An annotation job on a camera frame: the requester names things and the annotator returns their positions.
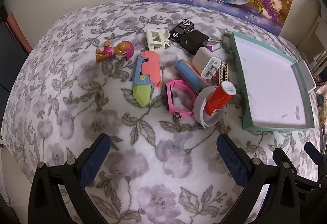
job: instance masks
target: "green tray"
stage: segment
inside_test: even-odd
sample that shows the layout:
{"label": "green tray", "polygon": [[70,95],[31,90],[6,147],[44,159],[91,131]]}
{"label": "green tray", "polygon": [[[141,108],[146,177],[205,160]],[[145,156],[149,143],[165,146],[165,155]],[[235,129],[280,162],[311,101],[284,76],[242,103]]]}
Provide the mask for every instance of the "green tray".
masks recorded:
{"label": "green tray", "polygon": [[296,60],[237,32],[232,33],[230,45],[235,53],[238,82],[245,102],[243,129],[304,131],[314,128],[308,89]]}

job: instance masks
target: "pink watch strap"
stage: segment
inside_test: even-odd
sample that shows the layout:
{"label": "pink watch strap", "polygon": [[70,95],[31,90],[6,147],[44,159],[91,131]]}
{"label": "pink watch strap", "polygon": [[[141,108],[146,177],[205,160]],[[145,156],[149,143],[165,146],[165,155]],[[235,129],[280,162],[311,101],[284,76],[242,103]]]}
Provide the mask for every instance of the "pink watch strap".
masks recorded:
{"label": "pink watch strap", "polygon": [[[195,103],[195,99],[197,98],[197,96],[196,96],[195,92],[193,91],[193,89],[184,80],[170,79],[166,84],[167,84],[167,87],[170,86],[170,88],[177,88],[177,89],[181,89],[181,90],[185,91],[191,97],[193,104]],[[173,104],[172,98],[168,99],[168,103],[169,103],[169,112],[173,113],[176,117],[180,118],[183,116],[192,116],[193,115],[193,110],[187,112],[187,111],[182,111],[180,109],[177,109]]]}

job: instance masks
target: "pink helmet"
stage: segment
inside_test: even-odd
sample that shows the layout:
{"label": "pink helmet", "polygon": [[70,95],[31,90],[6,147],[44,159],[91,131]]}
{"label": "pink helmet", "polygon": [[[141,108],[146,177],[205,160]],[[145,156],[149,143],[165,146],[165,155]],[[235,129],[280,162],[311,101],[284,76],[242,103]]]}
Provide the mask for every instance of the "pink helmet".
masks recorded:
{"label": "pink helmet", "polygon": [[124,40],[122,42],[125,42],[125,43],[129,44],[129,46],[130,46],[130,49],[129,50],[125,50],[124,51],[124,53],[127,54],[127,56],[125,57],[125,59],[128,61],[134,55],[135,48],[134,48],[134,45],[131,42],[129,42],[129,41]]}

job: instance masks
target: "bed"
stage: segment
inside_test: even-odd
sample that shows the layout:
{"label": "bed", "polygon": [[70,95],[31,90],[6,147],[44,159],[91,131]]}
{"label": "bed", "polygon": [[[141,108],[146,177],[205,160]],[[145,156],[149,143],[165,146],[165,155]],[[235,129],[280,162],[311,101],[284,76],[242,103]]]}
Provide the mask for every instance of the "bed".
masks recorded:
{"label": "bed", "polygon": [[[145,30],[171,30],[184,18],[209,36],[208,44],[228,63],[230,81],[238,91],[226,116],[205,130],[194,118],[173,118],[165,110],[162,83],[149,107],[140,108],[132,96],[130,78],[136,56],[146,50]],[[314,129],[242,130],[241,95],[229,45],[234,31],[301,59],[294,45],[282,37],[201,7],[127,0],[64,15],[40,39],[14,83],[1,131],[7,147],[32,181],[39,161],[63,164],[78,157],[101,132],[110,135],[107,159],[86,188],[109,223],[219,223],[242,191],[216,150],[222,133],[265,164],[274,164],[272,152],[282,147],[301,176],[317,180],[317,166],[304,152],[308,141],[320,149],[313,92]],[[105,40],[113,45],[128,40],[135,55],[129,61],[116,58],[97,64],[95,50]],[[191,61],[192,56],[176,43],[159,52],[163,82],[180,78],[173,64],[181,58]],[[79,222],[66,190],[61,191],[73,220]],[[249,221],[256,217],[263,198],[264,190]]]}

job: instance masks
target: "black toy car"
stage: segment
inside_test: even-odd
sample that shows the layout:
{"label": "black toy car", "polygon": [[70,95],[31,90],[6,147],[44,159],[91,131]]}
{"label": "black toy car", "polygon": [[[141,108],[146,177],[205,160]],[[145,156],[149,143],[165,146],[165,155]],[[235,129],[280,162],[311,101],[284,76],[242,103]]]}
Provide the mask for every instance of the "black toy car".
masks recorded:
{"label": "black toy car", "polygon": [[179,42],[180,35],[191,32],[193,28],[194,24],[190,20],[184,19],[171,31],[169,39],[174,42]]}

